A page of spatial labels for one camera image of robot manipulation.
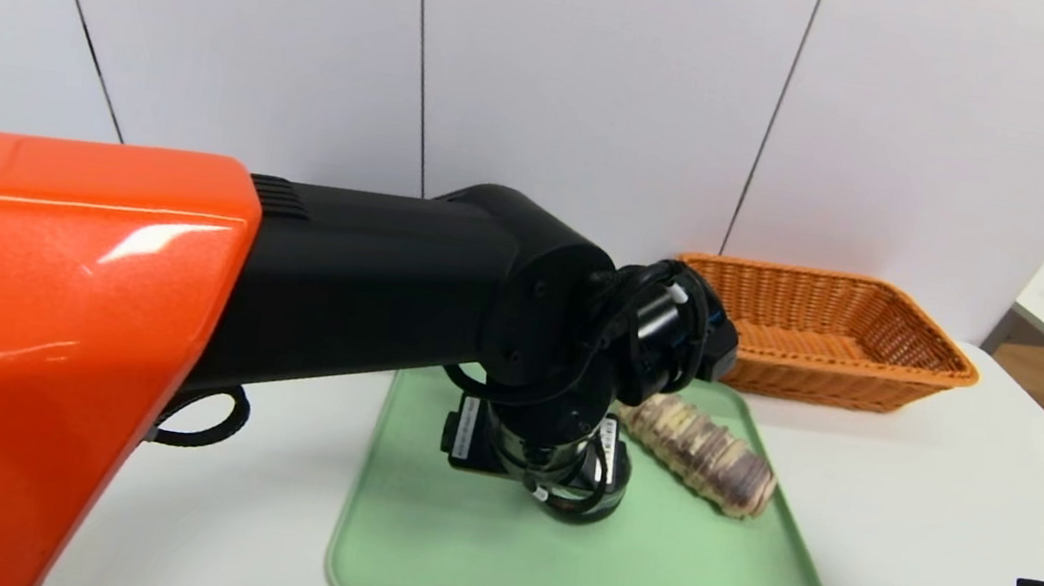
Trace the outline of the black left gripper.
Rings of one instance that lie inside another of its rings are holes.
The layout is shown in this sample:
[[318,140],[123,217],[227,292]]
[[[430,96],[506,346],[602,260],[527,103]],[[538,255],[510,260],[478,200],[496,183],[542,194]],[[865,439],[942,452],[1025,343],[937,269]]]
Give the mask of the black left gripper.
[[440,449],[449,466],[506,476],[564,523],[598,523],[620,507],[632,461],[615,414],[598,423],[578,419],[572,433],[557,437],[528,432],[506,418],[487,400],[462,394],[442,429]]

